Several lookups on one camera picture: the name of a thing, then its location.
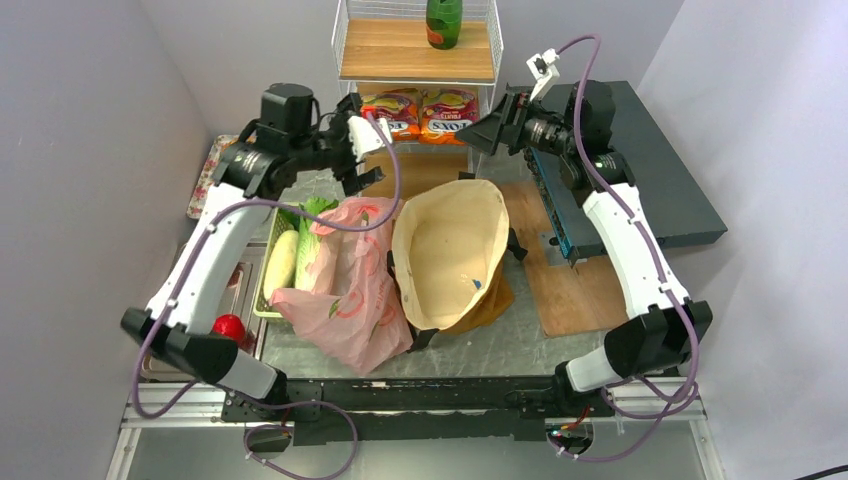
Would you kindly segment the orange snack bag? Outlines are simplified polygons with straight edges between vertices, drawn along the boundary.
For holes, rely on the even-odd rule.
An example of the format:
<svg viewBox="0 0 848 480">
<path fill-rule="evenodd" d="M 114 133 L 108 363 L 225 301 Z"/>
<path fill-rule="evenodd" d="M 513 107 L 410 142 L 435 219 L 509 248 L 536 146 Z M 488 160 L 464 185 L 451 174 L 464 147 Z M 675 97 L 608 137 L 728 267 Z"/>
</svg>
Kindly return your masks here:
<svg viewBox="0 0 848 480">
<path fill-rule="evenodd" d="M 471 90 L 453 88 L 425 89 L 421 94 L 419 142 L 463 145 L 456 134 L 479 119 L 476 94 Z"/>
</svg>

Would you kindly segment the green romaine lettuce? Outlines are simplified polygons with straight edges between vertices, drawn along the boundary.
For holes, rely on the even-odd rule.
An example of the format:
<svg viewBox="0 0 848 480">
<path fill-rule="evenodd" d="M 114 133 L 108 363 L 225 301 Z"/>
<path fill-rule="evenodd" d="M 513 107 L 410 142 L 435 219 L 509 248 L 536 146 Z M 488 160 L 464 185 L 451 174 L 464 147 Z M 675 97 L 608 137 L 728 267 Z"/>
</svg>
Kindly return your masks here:
<svg viewBox="0 0 848 480">
<path fill-rule="evenodd" d="M 308 198 L 300 207 L 307 214 L 318 216 L 336 208 L 338 203 L 338 200 L 313 196 Z M 312 224 L 313 220 L 307 217 L 302 217 L 299 221 L 294 287 L 305 291 L 317 289 L 316 285 L 323 269 L 322 260 L 319 258 L 323 238 L 311 231 Z"/>
</svg>

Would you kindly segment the Foxs fruits candy bag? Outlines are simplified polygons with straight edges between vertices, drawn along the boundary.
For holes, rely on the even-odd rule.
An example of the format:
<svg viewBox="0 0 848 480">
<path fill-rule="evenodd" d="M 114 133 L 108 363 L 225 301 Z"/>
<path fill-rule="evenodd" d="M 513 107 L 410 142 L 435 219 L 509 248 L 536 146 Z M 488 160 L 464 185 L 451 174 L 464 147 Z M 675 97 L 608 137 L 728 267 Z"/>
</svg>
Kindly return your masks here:
<svg viewBox="0 0 848 480">
<path fill-rule="evenodd" d="M 417 141 L 421 134 L 422 94 L 414 88 L 402 88 L 366 94 L 361 97 L 363 112 L 386 119 L 395 142 Z"/>
</svg>

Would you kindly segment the brown paper grocery bag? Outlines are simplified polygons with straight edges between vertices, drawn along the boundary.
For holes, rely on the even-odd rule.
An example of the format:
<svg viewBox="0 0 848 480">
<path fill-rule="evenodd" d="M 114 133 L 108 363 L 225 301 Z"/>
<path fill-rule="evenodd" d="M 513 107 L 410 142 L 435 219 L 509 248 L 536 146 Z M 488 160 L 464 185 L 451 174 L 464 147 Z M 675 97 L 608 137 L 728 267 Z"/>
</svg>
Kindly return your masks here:
<svg viewBox="0 0 848 480">
<path fill-rule="evenodd" d="M 503 192 L 463 178 L 409 199 L 394 223 L 390 272 L 412 335 L 412 351 L 438 334 L 461 335 L 493 324 L 513 303 L 503 273 L 523 260 Z"/>
</svg>

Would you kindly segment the white daikon radish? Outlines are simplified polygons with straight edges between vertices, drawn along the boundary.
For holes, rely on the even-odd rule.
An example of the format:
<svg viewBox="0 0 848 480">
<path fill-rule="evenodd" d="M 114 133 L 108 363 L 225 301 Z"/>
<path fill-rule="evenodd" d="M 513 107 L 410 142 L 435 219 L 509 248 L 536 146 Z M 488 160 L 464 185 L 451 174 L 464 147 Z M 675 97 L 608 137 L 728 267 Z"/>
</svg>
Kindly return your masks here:
<svg viewBox="0 0 848 480">
<path fill-rule="evenodd" d="M 294 286 L 297 267 L 299 232 L 285 230 L 275 242 L 267 259 L 262 294 L 268 304 L 278 289 Z"/>
</svg>

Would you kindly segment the pink plastic bag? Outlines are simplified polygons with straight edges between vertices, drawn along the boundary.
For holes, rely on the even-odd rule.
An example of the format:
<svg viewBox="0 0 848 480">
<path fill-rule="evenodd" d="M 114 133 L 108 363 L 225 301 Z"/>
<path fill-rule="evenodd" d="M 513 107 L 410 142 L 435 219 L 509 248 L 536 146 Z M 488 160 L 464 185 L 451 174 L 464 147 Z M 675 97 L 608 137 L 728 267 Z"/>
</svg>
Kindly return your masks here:
<svg viewBox="0 0 848 480">
<path fill-rule="evenodd" d="M 400 207 L 390 198 L 349 197 L 320 214 L 311 227 L 323 238 L 317 289 L 282 288 L 271 300 L 299 338 L 358 375 L 412 344 L 387 262 Z"/>
</svg>

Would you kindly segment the red tomato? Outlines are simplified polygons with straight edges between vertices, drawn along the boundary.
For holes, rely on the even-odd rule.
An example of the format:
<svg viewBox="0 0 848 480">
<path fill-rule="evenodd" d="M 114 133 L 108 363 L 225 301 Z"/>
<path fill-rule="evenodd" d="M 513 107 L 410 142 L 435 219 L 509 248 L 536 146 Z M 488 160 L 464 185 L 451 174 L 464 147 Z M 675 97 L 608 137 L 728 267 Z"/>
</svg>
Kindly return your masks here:
<svg viewBox="0 0 848 480">
<path fill-rule="evenodd" d="M 239 345 L 247 338 L 246 327 L 240 317 L 235 314 L 219 316 L 213 324 L 213 331 L 234 340 Z"/>
</svg>

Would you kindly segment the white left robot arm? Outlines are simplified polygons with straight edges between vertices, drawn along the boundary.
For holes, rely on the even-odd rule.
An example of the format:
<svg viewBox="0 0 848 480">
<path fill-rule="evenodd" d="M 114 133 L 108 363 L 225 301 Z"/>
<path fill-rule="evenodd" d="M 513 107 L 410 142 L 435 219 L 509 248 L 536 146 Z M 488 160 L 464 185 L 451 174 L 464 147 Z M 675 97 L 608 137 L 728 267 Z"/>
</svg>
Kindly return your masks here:
<svg viewBox="0 0 848 480">
<path fill-rule="evenodd" d="M 392 146 L 387 121 L 363 112 L 356 93 L 327 118 L 322 128 L 308 87 L 276 83 L 263 92 L 259 116 L 222 152 L 201 217 L 164 284 L 120 320 L 143 354 L 261 405 L 286 403 L 286 375 L 215 332 L 215 310 L 254 231 L 299 173 L 331 170 L 348 196 L 383 179 L 380 168 L 360 166 L 367 154 Z"/>
</svg>

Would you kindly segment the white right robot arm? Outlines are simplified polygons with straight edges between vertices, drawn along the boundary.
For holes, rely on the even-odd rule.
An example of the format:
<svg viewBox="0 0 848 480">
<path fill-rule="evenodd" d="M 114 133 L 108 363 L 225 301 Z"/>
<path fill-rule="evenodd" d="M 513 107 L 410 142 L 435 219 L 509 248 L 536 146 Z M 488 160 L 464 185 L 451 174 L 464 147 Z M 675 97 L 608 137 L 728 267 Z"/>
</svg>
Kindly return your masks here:
<svg viewBox="0 0 848 480">
<path fill-rule="evenodd" d="M 712 311 L 707 302 L 690 298 L 661 251 L 635 176 L 611 144 L 615 113 L 612 89 L 594 80 L 578 83 L 561 113 L 528 92 L 514 91 L 456 137 L 487 154 L 505 146 L 512 153 L 533 148 L 558 156 L 561 182 L 599 234 L 614 268 L 628 320 L 610 330 L 600 347 L 559 366 L 564 392 L 596 392 L 687 363 L 681 388 L 687 394 L 696 385 L 700 341 Z"/>
</svg>

